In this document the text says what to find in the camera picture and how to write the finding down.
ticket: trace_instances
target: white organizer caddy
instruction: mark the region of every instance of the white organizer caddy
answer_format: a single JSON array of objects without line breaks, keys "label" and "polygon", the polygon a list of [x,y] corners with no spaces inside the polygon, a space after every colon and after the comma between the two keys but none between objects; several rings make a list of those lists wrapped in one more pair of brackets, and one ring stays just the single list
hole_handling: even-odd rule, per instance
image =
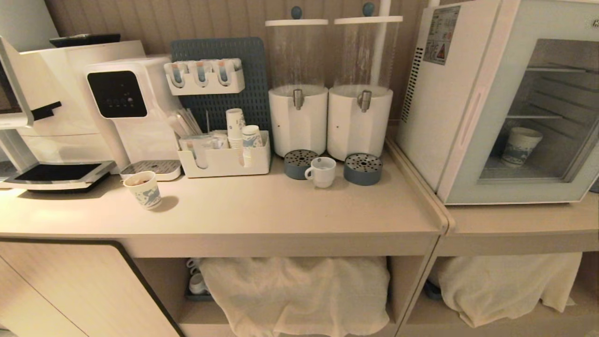
[{"label": "white organizer caddy", "polygon": [[[210,94],[237,94],[246,88],[246,82],[243,77],[243,68],[241,67],[241,60],[239,59],[222,59],[222,60],[200,60],[200,62],[208,62],[212,64],[212,71],[205,73],[206,85],[200,85],[196,81],[198,78],[198,67],[196,66],[198,61],[180,61],[174,62],[178,64],[185,64],[187,70],[181,72],[181,77],[184,80],[182,88],[176,87],[169,75],[171,65],[168,63],[164,65],[165,76],[167,77],[168,87],[171,89],[171,93],[175,96],[182,95],[210,95]],[[225,69],[227,74],[228,85],[222,85],[219,81],[219,63],[225,63]]]},{"label": "white organizer caddy", "polygon": [[[245,149],[207,149],[206,168],[199,168],[191,151],[178,151],[179,160],[188,178],[249,176],[270,171],[270,141],[268,131],[260,131],[264,146]],[[249,151],[252,164],[244,166],[243,151]]]}]

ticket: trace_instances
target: fridge handle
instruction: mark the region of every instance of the fridge handle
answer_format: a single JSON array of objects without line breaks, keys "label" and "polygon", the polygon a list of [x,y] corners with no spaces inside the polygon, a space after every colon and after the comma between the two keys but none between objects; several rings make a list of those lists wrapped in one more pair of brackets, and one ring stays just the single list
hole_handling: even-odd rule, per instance
[{"label": "fridge handle", "polygon": [[468,137],[468,135],[470,134],[470,128],[473,127],[473,125],[475,125],[476,123],[474,123],[475,117],[476,120],[478,121],[478,110],[479,110],[479,106],[480,106],[480,101],[482,100],[483,94],[485,93],[485,87],[481,86],[478,87],[476,89],[476,93],[474,94],[474,99],[471,101],[472,104],[470,106],[470,108],[468,109],[468,113],[466,114],[466,124],[464,127],[464,132],[462,133],[462,139],[459,142],[459,146],[461,148],[464,147],[464,144],[466,143],[466,138]]}]

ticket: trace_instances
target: sticker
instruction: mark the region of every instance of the sticker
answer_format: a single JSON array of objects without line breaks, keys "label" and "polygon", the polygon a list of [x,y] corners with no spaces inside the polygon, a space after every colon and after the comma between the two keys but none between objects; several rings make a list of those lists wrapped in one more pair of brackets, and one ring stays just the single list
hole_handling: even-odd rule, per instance
[{"label": "sticker", "polygon": [[449,56],[453,31],[458,22],[459,8],[460,6],[439,8],[433,12],[424,51],[424,61],[445,65]]}]

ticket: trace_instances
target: dispenser spout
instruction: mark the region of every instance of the dispenser spout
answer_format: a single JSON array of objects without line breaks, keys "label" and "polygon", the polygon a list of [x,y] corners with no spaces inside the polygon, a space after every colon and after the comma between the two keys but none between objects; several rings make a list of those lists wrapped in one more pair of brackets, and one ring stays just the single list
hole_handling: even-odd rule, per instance
[{"label": "dispenser spout", "polygon": [[304,92],[301,89],[294,90],[294,106],[296,110],[304,105]]},{"label": "dispenser spout", "polygon": [[358,95],[358,105],[362,112],[366,112],[370,108],[370,99],[373,96],[373,92],[370,90],[364,90]]}]

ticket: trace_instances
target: clear dispenser canister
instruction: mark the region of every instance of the clear dispenser canister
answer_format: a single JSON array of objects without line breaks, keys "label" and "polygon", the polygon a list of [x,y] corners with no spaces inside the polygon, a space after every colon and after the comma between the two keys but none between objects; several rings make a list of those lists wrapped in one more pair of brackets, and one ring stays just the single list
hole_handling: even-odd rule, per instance
[{"label": "clear dispenser canister", "polygon": [[389,89],[401,16],[335,20],[335,83],[329,90],[327,150],[338,160],[379,157],[393,91]]},{"label": "clear dispenser canister", "polygon": [[326,150],[325,88],[326,26],[328,20],[266,21],[270,74],[268,91],[274,149],[284,157],[305,149]]}]

